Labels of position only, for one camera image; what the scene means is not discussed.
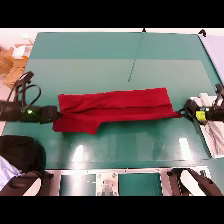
folded red cloth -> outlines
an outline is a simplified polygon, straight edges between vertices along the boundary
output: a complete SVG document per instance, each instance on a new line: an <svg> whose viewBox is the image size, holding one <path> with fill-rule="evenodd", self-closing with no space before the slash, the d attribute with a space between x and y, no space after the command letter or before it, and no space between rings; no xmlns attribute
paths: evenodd
<svg viewBox="0 0 224 224"><path fill-rule="evenodd" d="M59 95L62 118L53 124L59 132L95 134L102 122L180 118L166 88L96 94Z"/></svg>

black cloth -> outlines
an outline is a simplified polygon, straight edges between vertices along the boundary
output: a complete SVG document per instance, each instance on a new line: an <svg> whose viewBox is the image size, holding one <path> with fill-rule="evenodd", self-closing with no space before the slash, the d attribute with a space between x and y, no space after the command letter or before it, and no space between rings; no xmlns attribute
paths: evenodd
<svg viewBox="0 0 224 224"><path fill-rule="evenodd" d="M43 148L27 136L0 136L0 155L23 173L43 170Z"/></svg>

green table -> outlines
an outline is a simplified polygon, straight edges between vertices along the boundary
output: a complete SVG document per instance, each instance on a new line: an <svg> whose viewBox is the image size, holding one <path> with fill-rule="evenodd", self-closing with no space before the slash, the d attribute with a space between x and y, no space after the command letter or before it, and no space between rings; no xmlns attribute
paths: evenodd
<svg viewBox="0 0 224 224"><path fill-rule="evenodd" d="M185 34L39 33L29 70L35 74L32 83L42 89L40 106L58 106L62 93L166 87L178 110L191 96L214 95L220 83L199 37ZM27 100L36 94L30 90ZM208 165L224 190L223 160L211 160L200 130L184 118L104 123L96 135L56 133L52 124L7 122L3 134L38 139L46 150L47 169ZM180 139L188 142L192 160L186 160ZM82 158L74 162L80 145Z"/></svg>

black clamp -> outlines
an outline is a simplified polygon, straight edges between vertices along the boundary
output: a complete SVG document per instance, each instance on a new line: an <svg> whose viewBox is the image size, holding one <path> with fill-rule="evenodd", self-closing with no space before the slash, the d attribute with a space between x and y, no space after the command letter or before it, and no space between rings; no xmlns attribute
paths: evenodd
<svg viewBox="0 0 224 224"><path fill-rule="evenodd" d="M203 35L203 37L206 37L206 32L205 32L205 30L204 29L202 29L198 34L202 34Z"/></svg>

